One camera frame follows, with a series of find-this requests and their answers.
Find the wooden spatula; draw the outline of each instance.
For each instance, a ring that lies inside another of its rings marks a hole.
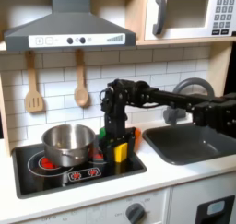
[[[80,50],[76,51],[76,58],[77,58],[77,88],[75,91],[75,100],[78,106],[85,107],[89,103],[89,93],[85,85],[84,53]]]
[[[28,76],[29,76],[29,92],[26,96],[26,110],[28,112],[38,112],[43,110],[43,100],[41,94],[37,91],[36,75],[34,69],[35,54],[32,51],[26,52]]]

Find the gray faucet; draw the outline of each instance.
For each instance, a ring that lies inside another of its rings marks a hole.
[[[201,78],[188,78],[184,81],[180,82],[175,89],[173,90],[173,93],[181,93],[181,91],[191,85],[199,85],[206,89],[207,95],[210,99],[215,97],[215,92],[212,86],[204,79]],[[179,118],[185,118],[186,117],[186,111],[182,109],[173,109],[172,107],[168,107],[167,110],[163,113],[164,120],[166,124],[170,125],[176,125],[177,119]]]

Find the white countertop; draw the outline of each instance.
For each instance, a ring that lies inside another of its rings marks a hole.
[[[163,126],[163,122],[136,124],[145,129]],[[174,166],[164,160],[142,141],[137,156],[147,167],[145,173],[96,183],[63,192],[18,199],[12,158],[7,158],[4,140],[0,141],[0,223],[11,223],[50,215],[73,208],[88,206],[126,195],[168,187],[209,176],[236,171],[236,155],[184,166]]]

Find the toy stove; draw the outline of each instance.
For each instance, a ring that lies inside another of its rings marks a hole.
[[[111,165],[103,160],[101,153],[92,154],[88,162],[65,168],[45,158],[43,144],[15,148],[13,163],[18,198],[46,195],[146,171],[136,155]]]

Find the range hood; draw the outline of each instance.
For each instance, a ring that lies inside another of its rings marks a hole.
[[[136,34],[90,13],[90,0],[52,0],[53,12],[5,32],[8,51],[135,46]]]

